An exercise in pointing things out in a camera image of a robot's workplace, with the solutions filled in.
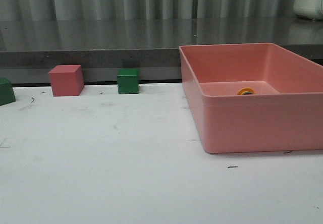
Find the pink plastic bin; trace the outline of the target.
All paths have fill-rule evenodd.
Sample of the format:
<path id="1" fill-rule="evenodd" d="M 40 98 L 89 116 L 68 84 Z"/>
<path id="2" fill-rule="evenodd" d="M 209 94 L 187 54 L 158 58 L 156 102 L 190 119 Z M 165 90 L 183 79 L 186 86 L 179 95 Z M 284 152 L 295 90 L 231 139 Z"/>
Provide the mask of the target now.
<path id="1" fill-rule="evenodd" d="M 322 149 L 322 66 L 273 43 L 179 48 L 208 153 Z M 254 95 L 238 95 L 241 88 Z"/>

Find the green block at left edge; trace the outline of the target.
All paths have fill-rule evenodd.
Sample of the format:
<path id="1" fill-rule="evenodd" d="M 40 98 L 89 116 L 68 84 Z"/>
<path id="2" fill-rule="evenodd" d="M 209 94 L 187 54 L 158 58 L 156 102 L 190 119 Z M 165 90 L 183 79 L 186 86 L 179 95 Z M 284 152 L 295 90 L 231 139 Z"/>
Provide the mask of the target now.
<path id="1" fill-rule="evenodd" d="M 5 77 L 0 78 L 0 106 L 15 102 L 15 94 L 12 83 Z"/>

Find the yellow mushroom push button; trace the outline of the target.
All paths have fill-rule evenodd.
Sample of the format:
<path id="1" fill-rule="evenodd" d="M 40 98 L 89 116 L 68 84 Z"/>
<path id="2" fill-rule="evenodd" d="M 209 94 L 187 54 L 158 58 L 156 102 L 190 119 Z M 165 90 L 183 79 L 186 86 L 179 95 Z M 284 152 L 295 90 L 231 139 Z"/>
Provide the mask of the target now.
<path id="1" fill-rule="evenodd" d="M 245 88 L 241 88 L 238 93 L 238 95 L 254 95 L 255 94 L 255 91 L 254 89 L 252 88 L 248 88 L 248 87 L 245 87 Z"/>

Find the grey stone counter shelf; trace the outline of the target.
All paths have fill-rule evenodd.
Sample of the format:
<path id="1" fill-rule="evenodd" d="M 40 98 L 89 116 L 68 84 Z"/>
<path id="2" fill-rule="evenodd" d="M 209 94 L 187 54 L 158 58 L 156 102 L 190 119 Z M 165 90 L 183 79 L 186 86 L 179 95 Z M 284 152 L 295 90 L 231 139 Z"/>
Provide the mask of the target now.
<path id="1" fill-rule="evenodd" d="M 322 63 L 322 21 L 296 17 L 1 23 L 1 76 L 48 85 L 57 65 L 80 65 L 86 84 L 138 68 L 142 82 L 179 82 L 181 45 L 270 42 Z"/>

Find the pink cube block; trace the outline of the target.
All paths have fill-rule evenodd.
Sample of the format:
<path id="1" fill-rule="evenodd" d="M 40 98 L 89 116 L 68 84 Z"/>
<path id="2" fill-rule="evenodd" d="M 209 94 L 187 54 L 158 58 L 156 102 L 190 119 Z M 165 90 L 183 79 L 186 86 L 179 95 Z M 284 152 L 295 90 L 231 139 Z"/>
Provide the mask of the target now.
<path id="1" fill-rule="evenodd" d="M 84 89 L 81 65 L 58 65 L 48 75 L 54 97 L 78 96 Z"/>

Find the green cube block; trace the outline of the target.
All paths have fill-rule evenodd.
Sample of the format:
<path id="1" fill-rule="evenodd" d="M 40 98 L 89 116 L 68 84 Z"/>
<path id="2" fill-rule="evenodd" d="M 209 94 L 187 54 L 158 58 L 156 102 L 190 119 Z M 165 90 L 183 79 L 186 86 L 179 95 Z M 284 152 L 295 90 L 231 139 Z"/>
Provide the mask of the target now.
<path id="1" fill-rule="evenodd" d="M 120 69 L 117 74 L 118 94 L 139 93 L 139 70 Z"/>

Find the white appliance on counter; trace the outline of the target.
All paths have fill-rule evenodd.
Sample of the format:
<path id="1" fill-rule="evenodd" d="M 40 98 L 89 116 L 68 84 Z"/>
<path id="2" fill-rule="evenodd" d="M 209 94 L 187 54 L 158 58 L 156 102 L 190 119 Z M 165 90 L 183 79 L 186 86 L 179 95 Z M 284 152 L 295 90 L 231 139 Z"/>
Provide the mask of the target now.
<path id="1" fill-rule="evenodd" d="M 322 0 L 294 0 L 293 12 L 299 17 L 322 20 Z"/>

